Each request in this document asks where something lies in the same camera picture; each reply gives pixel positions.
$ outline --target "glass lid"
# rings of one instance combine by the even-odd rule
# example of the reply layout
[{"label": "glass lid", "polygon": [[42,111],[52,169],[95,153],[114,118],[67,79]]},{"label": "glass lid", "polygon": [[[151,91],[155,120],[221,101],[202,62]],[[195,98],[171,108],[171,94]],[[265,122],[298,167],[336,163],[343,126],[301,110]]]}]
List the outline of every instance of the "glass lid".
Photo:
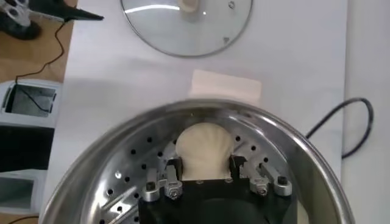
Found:
[{"label": "glass lid", "polygon": [[133,30],[169,55],[220,51],[244,30],[253,0],[121,0]]}]

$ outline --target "metal rim of lid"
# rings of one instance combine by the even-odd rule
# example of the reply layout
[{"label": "metal rim of lid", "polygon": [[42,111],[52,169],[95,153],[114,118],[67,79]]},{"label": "metal rim of lid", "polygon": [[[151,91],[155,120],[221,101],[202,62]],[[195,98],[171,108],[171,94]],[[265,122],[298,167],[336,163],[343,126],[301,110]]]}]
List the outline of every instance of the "metal rim of lid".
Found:
[{"label": "metal rim of lid", "polygon": [[137,36],[143,41],[145,42],[147,45],[149,45],[151,48],[155,49],[156,51],[159,51],[161,53],[164,53],[166,55],[170,55],[170,56],[173,56],[173,57],[180,57],[180,58],[198,58],[198,57],[206,57],[206,56],[210,56],[210,55],[214,55],[214,54],[217,54],[219,52],[222,52],[223,50],[227,49],[228,47],[230,47],[236,40],[238,40],[241,35],[244,33],[249,21],[250,21],[250,18],[252,16],[252,9],[253,9],[253,4],[254,4],[254,0],[249,0],[250,1],[250,8],[249,8],[249,12],[248,12],[248,15],[247,15],[247,18],[241,28],[241,30],[238,32],[238,34],[233,38],[231,39],[227,44],[225,44],[223,47],[220,47],[220,48],[217,48],[211,52],[207,52],[207,53],[204,53],[204,54],[197,54],[197,55],[181,55],[181,54],[176,54],[176,53],[173,53],[173,52],[169,52],[169,51],[165,51],[163,49],[160,49],[158,48],[157,46],[153,45],[150,41],[148,41],[145,37],[142,36],[142,34],[137,30],[137,28],[134,26],[134,24],[131,22],[130,18],[126,15],[126,9],[125,9],[125,6],[124,6],[124,2],[125,0],[121,0],[121,7],[122,7],[122,12],[123,12],[123,15],[126,17],[126,20],[127,22],[130,24],[132,30],[137,34]]}]

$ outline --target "perforated steamer tray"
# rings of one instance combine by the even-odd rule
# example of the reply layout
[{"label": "perforated steamer tray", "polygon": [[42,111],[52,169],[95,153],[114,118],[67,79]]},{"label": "perforated steamer tray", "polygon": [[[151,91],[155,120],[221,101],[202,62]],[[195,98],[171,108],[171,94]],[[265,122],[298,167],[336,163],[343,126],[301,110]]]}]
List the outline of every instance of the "perforated steamer tray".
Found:
[{"label": "perforated steamer tray", "polygon": [[42,223],[138,223],[147,169],[164,170],[179,134],[199,122],[223,126],[235,138],[235,155],[288,177],[311,223],[354,223],[336,176],[299,132],[261,109],[210,99],[156,108],[107,132],[63,177]]}]

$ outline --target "metal bracket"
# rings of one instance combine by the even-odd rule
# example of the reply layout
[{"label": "metal bracket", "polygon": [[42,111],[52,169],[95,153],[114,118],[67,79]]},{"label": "metal bracket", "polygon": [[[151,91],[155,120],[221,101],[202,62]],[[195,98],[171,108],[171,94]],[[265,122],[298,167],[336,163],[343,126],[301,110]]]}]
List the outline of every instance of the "metal bracket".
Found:
[{"label": "metal bracket", "polygon": [[250,191],[262,197],[267,196],[269,180],[267,177],[262,177],[251,163],[245,162],[239,168],[239,172],[241,176],[249,178]]},{"label": "metal bracket", "polygon": [[157,169],[149,169],[146,175],[146,185],[142,188],[144,201],[152,202],[160,199],[160,185],[157,180]]},{"label": "metal bracket", "polygon": [[166,167],[166,177],[165,195],[172,200],[176,200],[183,194],[183,184],[177,180],[176,169],[173,165]]},{"label": "metal bracket", "polygon": [[280,175],[280,173],[272,166],[262,163],[260,166],[260,173],[266,175],[274,186],[275,194],[279,196],[290,196],[293,192],[293,185],[288,181],[287,177]]}]

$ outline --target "screw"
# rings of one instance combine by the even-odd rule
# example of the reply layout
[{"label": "screw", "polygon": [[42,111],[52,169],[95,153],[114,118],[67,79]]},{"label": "screw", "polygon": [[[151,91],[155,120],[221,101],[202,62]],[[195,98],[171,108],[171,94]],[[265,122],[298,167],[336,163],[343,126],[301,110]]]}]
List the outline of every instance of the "screw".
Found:
[{"label": "screw", "polygon": [[229,2],[229,8],[234,9],[236,7],[236,4],[233,1]]},{"label": "screw", "polygon": [[268,193],[268,191],[267,191],[267,189],[265,189],[265,188],[263,188],[263,187],[259,187],[258,189],[257,189],[257,192],[258,192],[258,194],[260,195],[260,196],[267,196],[267,193]]},{"label": "screw", "polygon": [[179,197],[179,192],[177,190],[171,190],[169,192],[169,197],[172,199],[172,200],[176,200],[178,197]]},{"label": "screw", "polygon": [[287,185],[287,177],[284,177],[284,176],[279,176],[278,177],[278,184],[282,185],[282,186],[286,186]]}]

